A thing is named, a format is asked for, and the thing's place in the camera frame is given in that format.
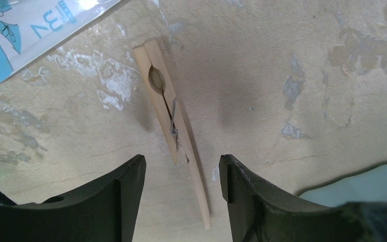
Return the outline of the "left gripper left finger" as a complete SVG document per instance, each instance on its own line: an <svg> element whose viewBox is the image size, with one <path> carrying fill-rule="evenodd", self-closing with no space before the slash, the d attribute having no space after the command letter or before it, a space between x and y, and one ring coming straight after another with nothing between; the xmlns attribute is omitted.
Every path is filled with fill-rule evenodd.
<svg viewBox="0 0 387 242"><path fill-rule="evenodd" d="M17 204L0 192L0 241L132 241L145 173L136 155L42 203Z"/></svg>

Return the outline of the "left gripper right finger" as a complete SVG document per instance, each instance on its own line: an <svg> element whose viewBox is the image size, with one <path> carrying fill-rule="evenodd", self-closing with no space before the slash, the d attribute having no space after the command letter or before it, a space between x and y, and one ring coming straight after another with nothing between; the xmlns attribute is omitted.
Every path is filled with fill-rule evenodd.
<svg viewBox="0 0 387 242"><path fill-rule="evenodd" d="M297 197L236 157L219 161L233 241L387 241L387 203L326 207Z"/></svg>

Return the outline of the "teal plastic bin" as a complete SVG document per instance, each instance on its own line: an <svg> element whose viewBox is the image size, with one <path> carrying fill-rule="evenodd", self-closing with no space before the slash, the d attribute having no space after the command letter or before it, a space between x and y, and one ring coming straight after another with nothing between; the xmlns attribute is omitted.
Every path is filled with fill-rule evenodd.
<svg viewBox="0 0 387 242"><path fill-rule="evenodd" d="M387 164L305 191L299 197L328 207L348 202L387 202Z"/></svg>

